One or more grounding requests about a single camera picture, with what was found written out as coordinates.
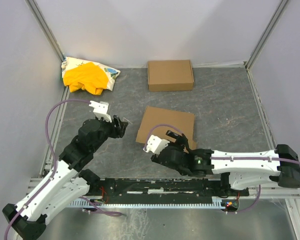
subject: white wall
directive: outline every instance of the white wall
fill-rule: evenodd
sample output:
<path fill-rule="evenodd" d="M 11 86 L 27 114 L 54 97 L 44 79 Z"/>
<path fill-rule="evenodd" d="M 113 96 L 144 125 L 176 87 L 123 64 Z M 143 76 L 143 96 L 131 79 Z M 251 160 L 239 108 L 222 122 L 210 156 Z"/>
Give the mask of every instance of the white wall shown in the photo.
<path fill-rule="evenodd" d="M 252 68 L 277 143 L 300 159 L 300 0 L 292 0 Z"/>
<path fill-rule="evenodd" d="M 0 239 L 8 225 L 2 208 L 38 176 L 45 118 L 62 91 L 60 61 L 26 2 L 0 0 Z"/>
<path fill-rule="evenodd" d="M 67 56 L 111 66 L 248 60 L 280 0 L 37 0 Z"/>

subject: cardboard box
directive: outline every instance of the cardboard box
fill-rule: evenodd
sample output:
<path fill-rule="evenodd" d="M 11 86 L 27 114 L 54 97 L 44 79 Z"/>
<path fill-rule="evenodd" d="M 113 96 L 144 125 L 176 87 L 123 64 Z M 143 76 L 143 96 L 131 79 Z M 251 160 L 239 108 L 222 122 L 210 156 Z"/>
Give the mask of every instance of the cardboard box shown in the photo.
<path fill-rule="evenodd" d="M 150 92 L 192 90 L 194 74 L 191 61 L 149 61 L 148 85 Z"/>
<path fill-rule="evenodd" d="M 146 143 L 149 131 L 159 124 L 169 124 L 180 129 L 188 138 L 189 147 L 191 149 L 196 149 L 197 143 L 193 141 L 195 115 L 189 112 L 174 111 L 153 106 L 146 107 L 135 141 L 142 144 Z M 152 134 L 161 139 L 167 139 L 174 142 L 175 139 L 166 135 L 168 130 L 176 132 L 171 127 L 160 126 L 157 127 Z"/>

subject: orange fabric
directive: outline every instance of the orange fabric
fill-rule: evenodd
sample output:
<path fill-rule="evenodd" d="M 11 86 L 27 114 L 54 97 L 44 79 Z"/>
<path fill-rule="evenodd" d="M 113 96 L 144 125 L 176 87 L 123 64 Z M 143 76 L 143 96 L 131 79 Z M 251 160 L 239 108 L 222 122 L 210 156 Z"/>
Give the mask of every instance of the orange fabric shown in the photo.
<path fill-rule="evenodd" d="M 108 81 L 106 73 L 92 62 L 68 70 L 63 76 L 63 83 L 69 86 L 71 93 L 82 89 L 100 95 L 107 88 Z"/>

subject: closed cardboard box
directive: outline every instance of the closed cardboard box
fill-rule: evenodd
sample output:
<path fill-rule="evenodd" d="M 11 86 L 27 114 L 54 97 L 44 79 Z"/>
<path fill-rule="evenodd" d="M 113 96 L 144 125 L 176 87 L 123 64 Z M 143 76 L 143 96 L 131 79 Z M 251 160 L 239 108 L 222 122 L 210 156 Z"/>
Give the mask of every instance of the closed cardboard box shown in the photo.
<path fill-rule="evenodd" d="M 188 91 L 194 88 L 194 75 L 190 60 L 148 62 L 150 92 Z"/>
<path fill-rule="evenodd" d="M 146 107 L 135 141 L 142 144 L 146 143 L 150 130 L 159 124 L 168 124 L 181 130 L 188 138 L 189 147 L 196 149 L 197 143 L 193 141 L 195 115 L 189 112 L 174 111 L 153 106 Z M 157 127 L 153 130 L 152 134 L 161 139 L 174 142 L 175 139 L 166 135 L 168 130 L 180 134 L 180 132 L 168 126 Z"/>

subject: gray table surface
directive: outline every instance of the gray table surface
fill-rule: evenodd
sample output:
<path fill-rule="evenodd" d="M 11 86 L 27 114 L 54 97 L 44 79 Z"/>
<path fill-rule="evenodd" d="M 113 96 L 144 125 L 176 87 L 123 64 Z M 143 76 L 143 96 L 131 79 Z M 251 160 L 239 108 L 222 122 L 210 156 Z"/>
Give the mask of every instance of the gray table surface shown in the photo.
<path fill-rule="evenodd" d="M 100 177 L 179 178 L 178 172 L 153 163 L 136 136 L 147 106 L 195 114 L 194 140 L 198 148 L 227 152 L 268 150 L 260 116 L 244 68 L 194 68 L 191 91 L 149 92 L 146 68 L 121 69 L 113 91 L 94 96 L 77 91 L 69 98 L 109 103 L 109 114 L 129 122 L 122 139 L 109 138 L 86 166 Z M 83 103 L 68 103 L 56 153 L 78 134 L 82 123 L 94 117 Z"/>
<path fill-rule="evenodd" d="M 100 177 L 179 178 L 151 162 L 136 143 L 146 106 L 195 114 L 194 140 L 199 148 L 232 152 L 268 149 L 257 106 L 244 68 L 194 68 L 192 91 L 149 92 L 147 69 L 122 69 L 114 90 L 93 96 L 84 91 L 70 98 L 109 102 L 109 113 L 130 121 L 122 139 L 108 139 L 87 165 Z M 56 152 L 69 144 L 86 119 L 94 117 L 82 103 L 66 107 Z M 252 200 L 240 201 L 241 208 Z M 125 216 L 88 215 L 66 208 L 39 240 L 295 240 L 284 200 L 262 199 L 250 211 L 225 215 L 209 209 L 118 208 Z"/>

